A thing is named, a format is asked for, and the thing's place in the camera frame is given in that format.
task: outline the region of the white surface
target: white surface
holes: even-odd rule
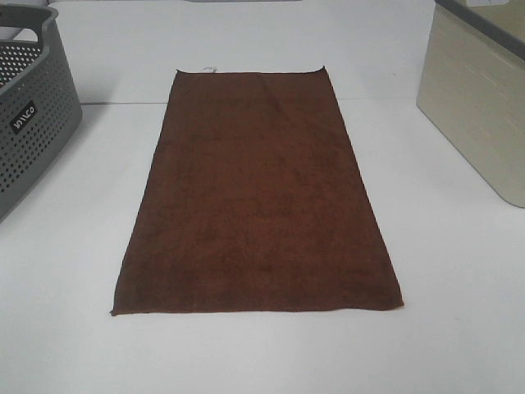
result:
[[[300,71],[323,63],[339,95],[374,97],[340,107],[406,306],[112,318],[165,106],[84,106],[61,157],[0,223],[1,393],[525,392],[525,209],[502,201],[415,107],[427,5],[356,1],[343,12],[342,0],[311,3],[304,14],[275,5],[274,25],[270,8],[258,8],[259,22],[238,11],[231,27],[220,22],[224,13],[207,8],[206,23],[192,28],[188,11],[155,3],[136,6],[137,14],[100,2],[61,3],[58,20],[62,34],[71,31],[66,50],[84,99],[165,101],[177,67]],[[152,9],[161,16],[156,24],[148,20]],[[299,23],[300,16],[310,19]],[[317,29],[328,16],[336,23]],[[100,35],[81,37],[93,20]],[[172,20],[184,37],[160,26]],[[213,21],[223,28],[207,25]],[[251,33],[237,34],[253,24]],[[297,25],[311,30],[308,40]],[[281,39],[270,46],[264,34],[277,26]],[[144,40],[133,51],[132,41],[119,38],[136,30],[177,46],[176,61],[149,64],[142,55],[160,44]],[[330,31],[340,35],[327,39]],[[367,34],[373,31],[381,33]],[[87,45],[82,53],[74,39]],[[216,45],[192,53],[185,40]],[[122,61],[129,57],[137,63]]]
[[[467,0],[469,7],[499,6],[507,4],[510,0]]]
[[[525,210],[412,99],[341,104],[404,308],[112,318],[164,109],[84,107],[0,224],[0,392],[525,391]]]
[[[415,97],[433,0],[57,2],[83,103],[165,103],[176,69],[313,71],[339,99]]]

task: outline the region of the white table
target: white table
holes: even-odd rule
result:
[[[57,2],[83,103],[165,103],[176,69],[313,71],[340,99],[415,97],[432,0]]]

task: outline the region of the basket logo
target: basket logo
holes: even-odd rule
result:
[[[36,115],[36,105],[34,105],[33,100],[31,100],[25,107],[22,109],[18,115],[16,115],[9,125],[15,134],[20,133],[25,125],[29,123],[32,117]]]

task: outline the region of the gray basket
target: gray basket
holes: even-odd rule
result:
[[[48,7],[0,6],[0,25],[38,42],[0,40],[0,220],[51,164],[82,118]]]

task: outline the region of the box lid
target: box lid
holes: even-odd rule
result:
[[[525,60],[523,0],[436,0],[436,3]]]

